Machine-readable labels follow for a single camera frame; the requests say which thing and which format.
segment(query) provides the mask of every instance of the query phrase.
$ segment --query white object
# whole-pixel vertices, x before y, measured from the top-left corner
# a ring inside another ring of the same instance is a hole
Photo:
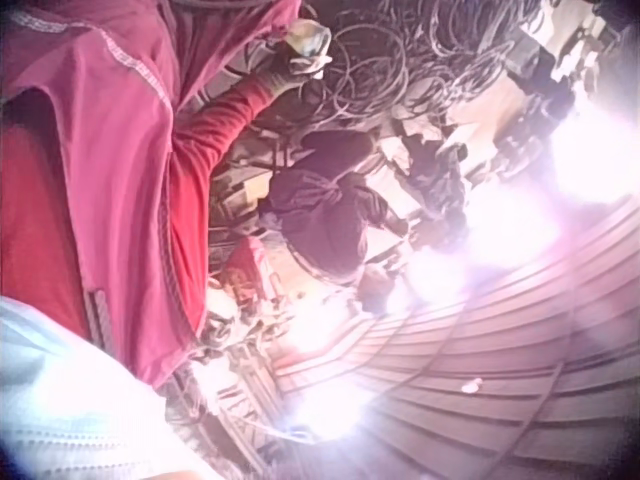
[[[29,478],[221,479],[164,421],[164,399],[38,310],[0,297],[0,436]]]
[[[289,29],[285,41],[300,55],[291,60],[294,73],[318,71],[314,78],[321,79],[322,68],[332,61],[327,55],[331,30],[313,20],[298,19]]]
[[[462,386],[462,393],[466,393],[468,395],[473,395],[474,393],[478,393],[480,391],[480,387],[482,386],[481,378],[474,378],[472,381],[465,383]]]
[[[240,314],[236,301],[224,290],[211,285],[207,287],[206,304],[208,311],[226,320],[237,318]]]

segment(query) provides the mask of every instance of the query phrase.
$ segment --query red sleeve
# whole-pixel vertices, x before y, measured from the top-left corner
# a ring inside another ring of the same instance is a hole
[[[248,78],[174,133],[169,163],[171,251],[183,304],[196,331],[207,282],[211,174],[242,130],[272,101],[258,80]]]

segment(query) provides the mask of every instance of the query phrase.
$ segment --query red jacket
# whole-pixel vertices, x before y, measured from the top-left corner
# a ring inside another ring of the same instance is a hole
[[[158,386],[203,318],[209,175],[271,98],[248,82],[175,131],[181,100],[153,61],[158,51],[63,20],[14,16],[2,45],[3,96],[49,115],[44,128],[30,115],[3,129],[3,293],[89,330]]]

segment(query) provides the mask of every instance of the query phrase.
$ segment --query glove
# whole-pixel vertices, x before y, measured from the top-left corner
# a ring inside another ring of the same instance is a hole
[[[294,73],[291,69],[291,61],[303,58],[313,63],[313,58],[300,57],[289,45],[283,43],[276,48],[276,54],[269,66],[257,72],[255,76],[274,96],[278,97],[289,90],[301,87],[322,70],[320,68],[310,73]]]
[[[384,219],[384,226],[393,234],[400,238],[404,238],[409,234],[409,222],[405,219],[398,217],[394,212],[389,209],[387,216]]]

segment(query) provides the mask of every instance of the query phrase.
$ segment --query person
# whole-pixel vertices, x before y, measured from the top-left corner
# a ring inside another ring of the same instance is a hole
[[[0,338],[0,444],[17,475],[3,478],[222,479],[163,398],[42,312],[0,297]]]
[[[248,41],[290,24],[299,4],[64,0],[12,12],[2,44],[2,292],[164,383],[204,324],[209,176],[300,80],[263,72],[195,116],[177,114]]]
[[[368,227],[399,237],[409,230],[407,221],[355,172],[377,141],[376,131],[307,134],[301,147],[311,152],[271,179],[258,207],[262,222],[282,234],[305,269],[332,285],[360,284],[367,297],[385,297],[393,286],[384,275],[365,269]]]
[[[425,141],[421,134],[409,136],[396,119],[392,119],[391,126],[411,161],[407,190],[421,206],[426,220],[444,221],[445,243],[455,243],[467,225],[464,213],[467,190],[460,171],[460,163],[468,156],[467,146],[454,143],[444,147],[443,140]]]

